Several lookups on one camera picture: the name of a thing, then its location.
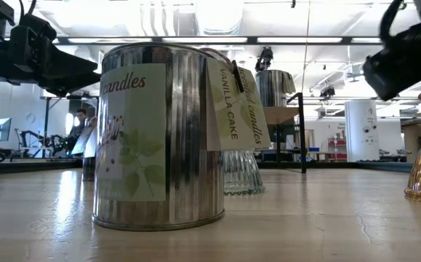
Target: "candle label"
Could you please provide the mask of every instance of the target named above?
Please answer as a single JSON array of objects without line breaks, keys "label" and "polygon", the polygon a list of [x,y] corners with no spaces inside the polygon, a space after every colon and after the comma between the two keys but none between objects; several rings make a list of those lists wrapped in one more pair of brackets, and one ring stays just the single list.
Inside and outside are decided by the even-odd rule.
[{"label": "candle label", "polygon": [[270,146],[267,122],[252,73],[240,68],[244,91],[226,63],[207,59],[207,150]]},{"label": "candle label", "polygon": [[96,179],[100,199],[166,199],[165,65],[128,65],[100,81]]}]

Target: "white cylinder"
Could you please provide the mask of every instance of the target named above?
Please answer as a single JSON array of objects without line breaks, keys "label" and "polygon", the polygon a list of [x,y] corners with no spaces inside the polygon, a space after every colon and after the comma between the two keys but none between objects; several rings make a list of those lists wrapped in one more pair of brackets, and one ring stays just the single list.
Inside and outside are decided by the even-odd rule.
[{"label": "white cylinder", "polygon": [[380,160],[375,101],[349,101],[345,104],[345,115],[348,162]]},{"label": "white cylinder", "polygon": [[200,35],[238,34],[242,21],[243,0],[198,0],[194,4]]}]

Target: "ribbed glass vase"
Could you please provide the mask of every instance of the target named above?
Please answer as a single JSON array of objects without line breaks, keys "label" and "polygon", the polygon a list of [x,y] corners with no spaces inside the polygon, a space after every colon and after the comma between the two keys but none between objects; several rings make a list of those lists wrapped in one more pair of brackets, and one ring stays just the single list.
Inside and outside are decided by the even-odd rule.
[{"label": "ribbed glass vase", "polygon": [[222,151],[225,195],[252,195],[265,191],[251,151]]}]

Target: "ceiling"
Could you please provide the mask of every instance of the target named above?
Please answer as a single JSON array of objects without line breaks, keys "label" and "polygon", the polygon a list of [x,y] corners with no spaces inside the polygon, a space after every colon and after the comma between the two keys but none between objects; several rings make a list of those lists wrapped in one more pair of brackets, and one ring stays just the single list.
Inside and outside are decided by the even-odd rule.
[{"label": "ceiling", "polygon": [[[18,20],[18,0],[5,2],[15,9]],[[23,2],[28,10],[30,1]],[[34,14],[48,20],[59,36],[198,36],[216,32],[239,36],[376,37],[389,3],[390,0],[297,0],[292,8],[292,1],[281,0],[39,0]],[[407,1],[406,8],[397,15],[392,33],[418,22],[415,5]],[[113,47],[59,48],[97,61],[99,52]],[[262,46],[224,49],[243,67],[254,68]],[[322,87],[332,84],[337,96],[374,97],[364,80],[348,83],[344,75],[351,70],[350,65],[360,67],[367,55],[380,49],[365,45],[276,45],[272,46],[271,68],[290,72],[297,91],[306,96],[318,96]],[[421,85],[401,93],[401,97],[417,97],[420,92]]]}]

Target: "metal canister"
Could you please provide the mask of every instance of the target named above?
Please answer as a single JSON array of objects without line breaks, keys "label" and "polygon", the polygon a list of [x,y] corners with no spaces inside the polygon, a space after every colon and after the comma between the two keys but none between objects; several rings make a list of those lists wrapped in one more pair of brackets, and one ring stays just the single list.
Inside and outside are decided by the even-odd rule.
[{"label": "metal canister", "polygon": [[[121,230],[160,231],[200,226],[223,217],[222,159],[220,152],[207,151],[207,58],[208,54],[198,49],[162,43],[128,44],[105,55],[103,75],[130,65],[165,65],[166,197],[152,202],[106,199],[99,192],[97,177],[93,211],[96,224]],[[100,116],[107,110],[105,107],[108,105],[101,94]],[[99,159],[102,148],[97,148]]]},{"label": "metal canister", "polygon": [[82,159],[82,180],[94,181],[95,179],[95,156]]},{"label": "metal canister", "polygon": [[280,70],[267,70],[258,72],[255,75],[257,87],[260,93],[260,100],[263,106],[284,106],[283,93],[284,76],[286,72]]}]

